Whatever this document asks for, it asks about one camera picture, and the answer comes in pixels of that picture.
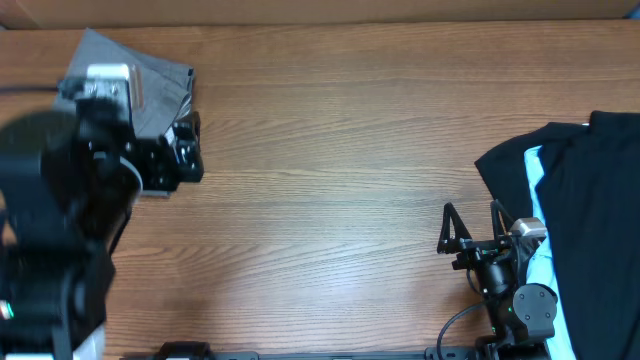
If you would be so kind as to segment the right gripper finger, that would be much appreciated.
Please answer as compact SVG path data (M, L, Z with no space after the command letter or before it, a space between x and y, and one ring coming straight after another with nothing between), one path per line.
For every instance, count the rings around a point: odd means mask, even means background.
M515 220L498 199L491 202L490 210L494 237L500 238L502 236L506 236Z
M443 219L437 244L438 253L458 253L466 249L472 237L452 203L443 208Z

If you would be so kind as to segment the grey cotton shorts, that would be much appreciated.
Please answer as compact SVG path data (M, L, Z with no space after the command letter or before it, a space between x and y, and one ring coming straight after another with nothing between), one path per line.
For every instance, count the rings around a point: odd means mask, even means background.
M198 183L204 175L200 154L200 118L192 110L193 67L153 57L87 29L67 75L90 79L125 79L134 88L131 124L139 140L164 141L172 149L176 180L146 185L149 194L173 192L182 182Z

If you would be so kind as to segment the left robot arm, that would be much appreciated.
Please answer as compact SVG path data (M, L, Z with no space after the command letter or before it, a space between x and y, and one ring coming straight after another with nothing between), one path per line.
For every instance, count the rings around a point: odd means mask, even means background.
M15 242L1 248L1 355L70 359L106 320L112 255L139 196L204 174L200 118L136 136L107 98L21 116L1 131L1 192Z

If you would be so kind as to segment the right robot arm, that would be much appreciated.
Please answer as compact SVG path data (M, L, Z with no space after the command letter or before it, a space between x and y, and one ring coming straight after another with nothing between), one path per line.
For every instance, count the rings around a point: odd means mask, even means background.
M490 204L493 238L475 241L454 205L443 207L439 254L454 254L452 268L463 270L481 301L452 316L436 342L436 356L447 359L446 331L460 318L484 308L492 333L462 350L465 359L548 359L546 341L555 335L558 295L549 286L526 281L529 261L546 239L536 217L514 219L497 200Z

